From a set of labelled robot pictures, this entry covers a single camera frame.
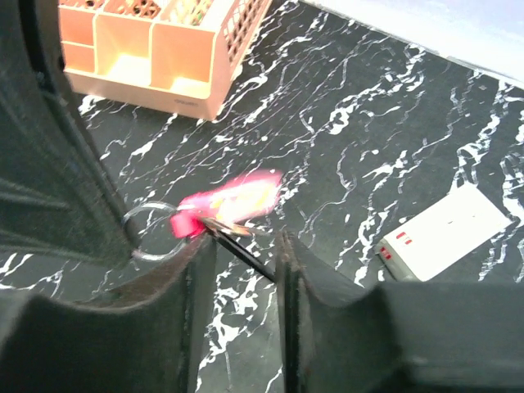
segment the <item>orange plastic organizer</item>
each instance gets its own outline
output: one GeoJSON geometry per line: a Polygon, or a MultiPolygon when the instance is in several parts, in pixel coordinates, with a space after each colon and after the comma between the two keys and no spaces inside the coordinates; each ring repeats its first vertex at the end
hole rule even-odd
{"type": "Polygon", "coordinates": [[[79,93],[213,120],[271,0],[60,0],[79,93]]]}

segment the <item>key ring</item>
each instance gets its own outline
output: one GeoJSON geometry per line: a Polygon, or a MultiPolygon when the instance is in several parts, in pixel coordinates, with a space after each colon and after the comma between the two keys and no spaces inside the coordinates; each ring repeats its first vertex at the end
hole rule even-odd
{"type": "MultiPolygon", "coordinates": [[[[138,213],[141,213],[143,211],[161,211],[163,213],[168,214],[169,216],[175,215],[181,210],[190,210],[194,206],[179,206],[175,207],[169,203],[155,201],[155,202],[147,202],[140,206],[132,208],[130,211],[128,211],[124,217],[122,218],[122,225],[125,226],[129,220],[137,215],[138,213]]],[[[141,260],[144,262],[165,262],[167,260],[170,260],[177,254],[177,248],[174,248],[171,252],[168,252],[167,254],[149,254],[147,252],[141,251],[139,249],[133,250],[133,258],[136,260],[141,260]]]]}

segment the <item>white box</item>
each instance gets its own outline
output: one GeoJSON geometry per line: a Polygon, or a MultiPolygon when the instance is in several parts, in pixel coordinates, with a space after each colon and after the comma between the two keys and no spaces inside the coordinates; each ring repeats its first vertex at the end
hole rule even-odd
{"type": "Polygon", "coordinates": [[[397,280],[427,281],[510,224],[466,183],[386,235],[375,251],[397,280]]]}

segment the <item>pink tag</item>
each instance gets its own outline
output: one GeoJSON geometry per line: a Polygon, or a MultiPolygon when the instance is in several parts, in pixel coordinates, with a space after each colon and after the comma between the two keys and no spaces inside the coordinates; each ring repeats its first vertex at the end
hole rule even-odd
{"type": "Polygon", "coordinates": [[[184,209],[171,217],[176,237],[193,237],[202,233],[204,224],[199,216],[217,219],[225,224],[267,215],[278,204],[282,173],[257,170],[243,174],[220,188],[199,192],[180,202],[184,209]]]}

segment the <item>marble table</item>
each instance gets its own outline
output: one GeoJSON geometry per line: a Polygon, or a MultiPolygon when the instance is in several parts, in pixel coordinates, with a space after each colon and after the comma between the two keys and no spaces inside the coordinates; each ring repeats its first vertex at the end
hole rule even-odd
{"type": "MultiPolygon", "coordinates": [[[[524,92],[302,2],[275,0],[213,122],[81,97],[79,110],[129,208],[176,204],[256,168],[280,169],[282,200],[252,223],[284,226],[363,286],[388,279],[379,238],[464,182],[513,223],[435,280],[524,278],[524,92]]],[[[144,246],[170,250],[165,220],[144,246]]],[[[271,239],[246,246],[273,263],[271,239]]],[[[109,270],[0,255],[0,288],[86,298],[151,268],[109,270]]],[[[275,287],[221,250],[200,392],[280,392],[275,287]]]]}

